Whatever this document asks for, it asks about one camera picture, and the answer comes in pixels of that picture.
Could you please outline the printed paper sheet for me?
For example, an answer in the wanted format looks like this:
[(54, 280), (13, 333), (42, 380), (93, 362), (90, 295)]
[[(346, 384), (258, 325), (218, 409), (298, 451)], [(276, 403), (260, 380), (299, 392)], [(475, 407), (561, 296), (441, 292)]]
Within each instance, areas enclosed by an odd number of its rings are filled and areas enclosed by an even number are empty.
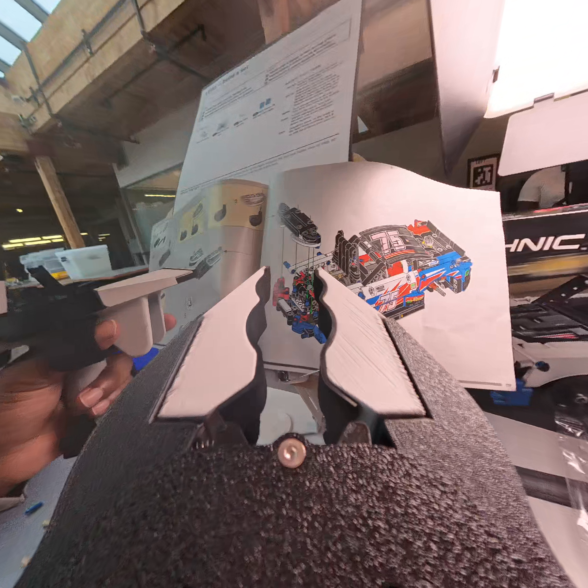
[(338, 1), (206, 86), (175, 205), (220, 180), (347, 162), (362, 1)]

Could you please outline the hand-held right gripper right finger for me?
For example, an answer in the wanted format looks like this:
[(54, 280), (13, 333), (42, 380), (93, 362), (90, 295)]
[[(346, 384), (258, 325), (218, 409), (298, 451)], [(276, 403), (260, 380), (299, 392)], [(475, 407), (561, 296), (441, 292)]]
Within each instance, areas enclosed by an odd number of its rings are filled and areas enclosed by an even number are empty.
[(382, 315), (324, 269), (315, 270), (330, 332), (320, 376), (340, 397), (376, 416), (424, 417), (426, 409)]

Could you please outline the open instruction booklet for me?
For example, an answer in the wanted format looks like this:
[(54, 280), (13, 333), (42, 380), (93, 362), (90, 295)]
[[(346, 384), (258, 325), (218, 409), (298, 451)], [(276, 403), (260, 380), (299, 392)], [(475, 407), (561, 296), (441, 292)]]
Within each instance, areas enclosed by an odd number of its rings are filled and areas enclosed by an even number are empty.
[(156, 224), (149, 269), (187, 269), (167, 289), (178, 327), (270, 269), (267, 367), (318, 370), (327, 342), (315, 270), (399, 321), (463, 386), (515, 388), (499, 196), (370, 162), (221, 180)]

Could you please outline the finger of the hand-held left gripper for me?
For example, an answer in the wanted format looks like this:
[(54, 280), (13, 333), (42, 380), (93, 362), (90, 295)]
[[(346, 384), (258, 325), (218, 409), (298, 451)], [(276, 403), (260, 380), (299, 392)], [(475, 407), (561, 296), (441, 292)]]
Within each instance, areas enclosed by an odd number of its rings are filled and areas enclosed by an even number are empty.
[(166, 334), (162, 292), (191, 279), (193, 270), (160, 269), (96, 289), (98, 317), (118, 325), (115, 345), (130, 357), (147, 354)]

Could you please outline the wooden roof beam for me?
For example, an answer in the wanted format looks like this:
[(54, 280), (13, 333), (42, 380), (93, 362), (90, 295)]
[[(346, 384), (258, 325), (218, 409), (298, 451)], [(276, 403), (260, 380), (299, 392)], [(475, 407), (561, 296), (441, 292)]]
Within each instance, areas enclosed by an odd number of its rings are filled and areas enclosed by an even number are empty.
[(1, 141), (136, 142), (264, 41), (257, 1), (61, 1), (1, 81)]

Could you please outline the person's left hand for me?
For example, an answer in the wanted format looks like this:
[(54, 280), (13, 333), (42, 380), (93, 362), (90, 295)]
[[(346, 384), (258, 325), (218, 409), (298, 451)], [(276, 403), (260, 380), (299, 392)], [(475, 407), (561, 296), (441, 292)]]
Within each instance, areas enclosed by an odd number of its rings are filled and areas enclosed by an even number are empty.
[(66, 374), (23, 357), (1, 370), (1, 510), (23, 485), (63, 454), (59, 444), (77, 415), (102, 416), (132, 381), (133, 358), (119, 352), (82, 388), (72, 406), (62, 400)]

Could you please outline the clear plastic bags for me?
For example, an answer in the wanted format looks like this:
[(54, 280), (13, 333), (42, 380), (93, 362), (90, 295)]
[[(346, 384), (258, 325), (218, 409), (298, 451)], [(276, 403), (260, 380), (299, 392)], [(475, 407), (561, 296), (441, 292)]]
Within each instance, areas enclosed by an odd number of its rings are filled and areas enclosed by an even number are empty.
[(587, 514), (587, 405), (558, 404), (555, 410), (558, 443), (571, 505)]

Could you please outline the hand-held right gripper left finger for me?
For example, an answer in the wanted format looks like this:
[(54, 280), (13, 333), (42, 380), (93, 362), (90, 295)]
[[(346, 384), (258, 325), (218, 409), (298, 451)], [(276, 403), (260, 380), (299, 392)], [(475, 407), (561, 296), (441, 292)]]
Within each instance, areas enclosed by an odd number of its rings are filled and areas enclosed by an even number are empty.
[(261, 267), (201, 317), (166, 389), (160, 420), (205, 420), (246, 398), (259, 416), (267, 384), (259, 340), (267, 326), (270, 268)]

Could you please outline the clear plastic storage box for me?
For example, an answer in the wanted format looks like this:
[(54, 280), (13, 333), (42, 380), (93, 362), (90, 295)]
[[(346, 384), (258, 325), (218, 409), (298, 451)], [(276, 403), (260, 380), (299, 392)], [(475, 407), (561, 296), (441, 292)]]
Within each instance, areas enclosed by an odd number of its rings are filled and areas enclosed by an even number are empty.
[(65, 249), (58, 247), (19, 256), (20, 263), (29, 273), (30, 268), (44, 267), (57, 280), (100, 277), (112, 270), (106, 245)]

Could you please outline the grey desk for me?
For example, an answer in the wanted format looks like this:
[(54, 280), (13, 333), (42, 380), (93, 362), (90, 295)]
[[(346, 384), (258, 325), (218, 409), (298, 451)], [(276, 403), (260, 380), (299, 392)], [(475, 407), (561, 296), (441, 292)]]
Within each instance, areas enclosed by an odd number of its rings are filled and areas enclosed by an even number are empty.
[[(564, 476), (563, 458), (556, 433), (531, 424), (486, 412), (513, 463), (519, 467)], [(75, 459), (58, 458), (27, 486), (25, 503), (1, 513), (1, 587), (19, 579), (21, 561), (34, 554), (44, 534), (43, 521), (50, 519)], [(43, 501), (30, 516), (24, 511)], [(554, 555), (577, 587), (587, 587), (587, 544), (578, 524), (578, 511), (550, 500), (529, 496), (528, 501)]]

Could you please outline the white cardboard box flaps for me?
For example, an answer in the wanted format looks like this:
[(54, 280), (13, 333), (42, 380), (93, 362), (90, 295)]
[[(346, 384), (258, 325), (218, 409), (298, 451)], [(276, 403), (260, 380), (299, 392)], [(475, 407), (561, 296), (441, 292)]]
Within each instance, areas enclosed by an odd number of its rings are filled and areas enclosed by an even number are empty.
[(428, 1), (445, 174), (482, 119), (502, 176), (587, 160), (587, 1)]

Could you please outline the black white marker tag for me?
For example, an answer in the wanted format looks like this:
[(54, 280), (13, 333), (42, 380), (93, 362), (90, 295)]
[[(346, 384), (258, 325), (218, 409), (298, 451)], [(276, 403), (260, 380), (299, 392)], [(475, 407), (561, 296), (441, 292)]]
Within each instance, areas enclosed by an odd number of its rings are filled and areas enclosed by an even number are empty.
[(466, 187), (495, 192), (499, 161), (499, 153), (467, 159)]

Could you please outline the wooden support post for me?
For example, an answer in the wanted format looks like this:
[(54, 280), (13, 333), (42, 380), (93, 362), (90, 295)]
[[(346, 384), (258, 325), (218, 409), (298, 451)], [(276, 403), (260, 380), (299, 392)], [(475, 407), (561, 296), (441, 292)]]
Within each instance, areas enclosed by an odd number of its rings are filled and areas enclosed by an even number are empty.
[(34, 157), (34, 163), (70, 248), (79, 249), (85, 247), (85, 241), (51, 158), (48, 156), (36, 156)]

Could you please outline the toy car box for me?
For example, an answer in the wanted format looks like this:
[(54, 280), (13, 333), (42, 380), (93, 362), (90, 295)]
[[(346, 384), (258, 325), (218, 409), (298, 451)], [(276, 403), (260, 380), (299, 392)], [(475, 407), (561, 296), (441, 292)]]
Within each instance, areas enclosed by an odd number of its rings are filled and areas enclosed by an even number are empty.
[(587, 403), (587, 205), (503, 217), (516, 390), (494, 404), (529, 406), (533, 393)]

